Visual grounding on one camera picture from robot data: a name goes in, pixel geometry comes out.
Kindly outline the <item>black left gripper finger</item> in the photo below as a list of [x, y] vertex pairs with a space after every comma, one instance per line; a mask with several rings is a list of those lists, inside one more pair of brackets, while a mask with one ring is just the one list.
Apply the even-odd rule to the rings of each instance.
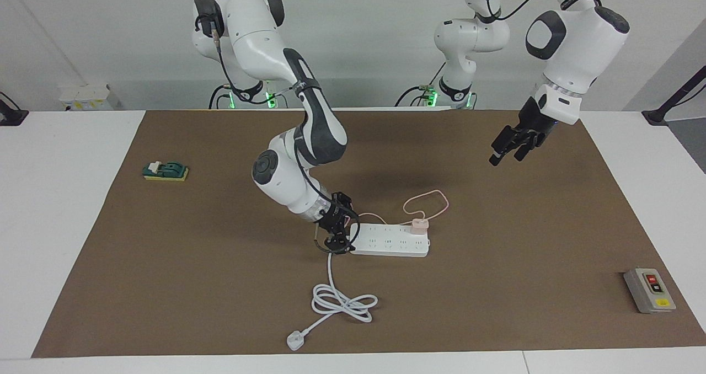
[[516, 148], [516, 137], [517, 132], [515, 132], [514, 128], [510, 127], [510, 125], [505, 125], [491, 144], [493, 149], [493, 153], [489, 158], [491, 165], [498, 166], [502, 158]]
[[542, 133], [528, 133], [515, 151], [514, 158], [517, 161], [523, 161], [530, 151], [539, 148], [542, 143], [544, 143], [544, 135]]

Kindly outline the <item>white power strip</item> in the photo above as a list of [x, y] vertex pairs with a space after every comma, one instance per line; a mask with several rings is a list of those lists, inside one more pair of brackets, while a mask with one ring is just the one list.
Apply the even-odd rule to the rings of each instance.
[[425, 258], [430, 240], [426, 232], [416, 233], [411, 225], [352, 224], [353, 254], [396, 258]]

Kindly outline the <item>brown table mat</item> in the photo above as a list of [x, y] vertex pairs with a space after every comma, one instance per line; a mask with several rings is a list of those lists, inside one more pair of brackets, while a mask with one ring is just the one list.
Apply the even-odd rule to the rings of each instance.
[[[313, 171], [357, 212], [404, 221], [441, 190], [425, 258], [333, 259], [337, 287], [373, 294], [373, 320], [336, 314], [303, 353], [664, 348], [706, 333], [582, 124], [494, 167], [512, 111], [339, 112], [343, 159]], [[149, 111], [42, 336], [35, 358], [284, 354], [318, 319], [325, 282], [314, 225], [270, 200], [250, 169], [299, 112]], [[154, 161], [189, 168], [146, 180]], [[676, 310], [640, 313], [623, 274], [658, 271]]]

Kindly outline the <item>black slanted stand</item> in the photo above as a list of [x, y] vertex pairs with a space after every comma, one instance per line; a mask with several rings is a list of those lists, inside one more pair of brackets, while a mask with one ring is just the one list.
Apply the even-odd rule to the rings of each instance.
[[684, 83], [668, 100], [666, 100], [658, 109], [642, 111], [642, 115], [649, 125], [656, 127], [666, 127], [667, 122], [665, 117], [667, 113], [689, 100], [698, 97], [698, 95], [706, 89], [706, 65], [701, 67], [688, 82]]

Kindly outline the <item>white box yellow labels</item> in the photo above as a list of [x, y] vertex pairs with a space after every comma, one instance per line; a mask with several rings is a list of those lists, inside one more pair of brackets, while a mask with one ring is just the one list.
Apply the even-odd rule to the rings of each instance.
[[60, 103], [68, 111], [112, 111], [120, 107], [118, 98], [106, 84], [63, 87]]

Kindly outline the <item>black table clamp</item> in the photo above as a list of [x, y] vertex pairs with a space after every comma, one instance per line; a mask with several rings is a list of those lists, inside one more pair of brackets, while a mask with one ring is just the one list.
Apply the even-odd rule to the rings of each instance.
[[0, 90], [0, 127], [21, 125], [28, 115], [28, 110], [22, 109], [15, 100]]

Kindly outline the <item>grey on-off switch box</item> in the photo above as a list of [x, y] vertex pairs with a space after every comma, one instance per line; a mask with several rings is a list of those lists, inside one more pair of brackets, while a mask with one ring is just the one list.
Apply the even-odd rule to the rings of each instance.
[[630, 295], [640, 313], [668, 313], [676, 304], [656, 269], [633, 268], [623, 274]]

